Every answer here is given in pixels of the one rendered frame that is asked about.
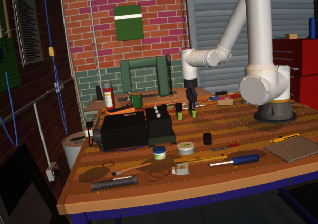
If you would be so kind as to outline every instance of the screwdriver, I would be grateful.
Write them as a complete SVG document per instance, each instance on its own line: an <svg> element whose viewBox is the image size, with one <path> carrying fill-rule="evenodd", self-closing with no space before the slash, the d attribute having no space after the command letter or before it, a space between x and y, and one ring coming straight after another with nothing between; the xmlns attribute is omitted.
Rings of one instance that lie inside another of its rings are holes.
<svg viewBox="0 0 318 224"><path fill-rule="evenodd" d="M258 154L253 154L253 155L244 155L244 156L238 156L234 157L231 161L228 162L222 162L222 163L217 163L217 164L209 164L209 166L214 166L214 165L221 165L221 164L246 164L246 163L252 163L256 162L259 160Z"/></svg>

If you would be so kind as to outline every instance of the red bottle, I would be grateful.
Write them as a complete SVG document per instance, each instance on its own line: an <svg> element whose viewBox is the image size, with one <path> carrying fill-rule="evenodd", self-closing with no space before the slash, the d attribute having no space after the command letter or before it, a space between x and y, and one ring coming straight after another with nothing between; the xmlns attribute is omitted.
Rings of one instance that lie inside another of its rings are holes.
<svg viewBox="0 0 318 224"><path fill-rule="evenodd" d="M104 96L105 96L107 111L115 109L116 107L115 107L114 91L113 91L111 82L104 83Z"/></svg>

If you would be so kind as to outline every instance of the green pegboard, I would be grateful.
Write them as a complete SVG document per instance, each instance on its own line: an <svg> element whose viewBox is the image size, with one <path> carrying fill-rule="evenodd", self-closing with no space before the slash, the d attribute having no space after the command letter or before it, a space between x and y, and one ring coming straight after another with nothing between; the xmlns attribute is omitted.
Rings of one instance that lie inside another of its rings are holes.
<svg viewBox="0 0 318 224"><path fill-rule="evenodd" d="M20 81L20 76L18 73L17 60L15 57L13 38L8 38L8 34L5 33L7 32L7 27L6 27L6 20L4 16L2 0L0 0L0 21L1 21L1 26L3 29L2 30L3 38L0 38L0 48L2 48L3 57L4 57L4 59L2 60L2 63L0 63L0 92L3 92L8 89L6 75L5 75L6 71L8 74L10 88L20 85L21 81ZM6 37L8 53L6 52L4 37Z"/></svg>
<svg viewBox="0 0 318 224"><path fill-rule="evenodd" d="M143 39L140 5L114 7L117 41Z"/></svg>

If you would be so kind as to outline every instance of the black box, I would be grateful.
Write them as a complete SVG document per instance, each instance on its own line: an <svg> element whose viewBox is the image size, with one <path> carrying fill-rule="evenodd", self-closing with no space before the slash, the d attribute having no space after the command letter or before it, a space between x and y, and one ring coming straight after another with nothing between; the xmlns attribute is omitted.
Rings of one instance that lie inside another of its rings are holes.
<svg viewBox="0 0 318 224"><path fill-rule="evenodd" d="M146 108L149 137L172 135L171 117L167 105L158 106L160 117L157 117L154 108Z"/></svg>
<svg viewBox="0 0 318 224"><path fill-rule="evenodd" d="M100 133L104 150L148 145L144 112L105 116Z"/></svg>

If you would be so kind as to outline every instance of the electrical outlet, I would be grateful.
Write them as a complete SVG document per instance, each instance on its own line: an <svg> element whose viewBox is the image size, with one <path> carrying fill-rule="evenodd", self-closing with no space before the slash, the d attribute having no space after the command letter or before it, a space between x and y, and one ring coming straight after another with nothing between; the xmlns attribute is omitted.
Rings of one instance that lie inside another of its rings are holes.
<svg viewBox="0 0 318 224"><path fill-rule="evenodd" d="M62 80L59 81L59 85L60 85L60 90L59 90L59 92L60 92L64 88L64 84L63 84Z"/></svg>
<svg viewBox="0 0 318 224"><path fill-rule="evenodd" d="M99 116L98 114L95 114L95 115L92 116L90 122L93 122L93 123L94 123L94 126L93 126L93 128L91 128L91 129L89 130L89 135L90 135L90 137L93 137L93 130L97 128L98 123L99 123L99 120L100 120L100 116ZM85 136L88 137L88 131L87 131L87 129L85 130Z"/></svg>
<svg viewBox="0 0 318 224"><path fill-rule="evenodd" d="M57 169L57 163L56 162L51 162L51 167L48 167L46 169L46 176L48 177L49 181L54 181L55 180L55 176L54 176L54 170Z"/></svg>

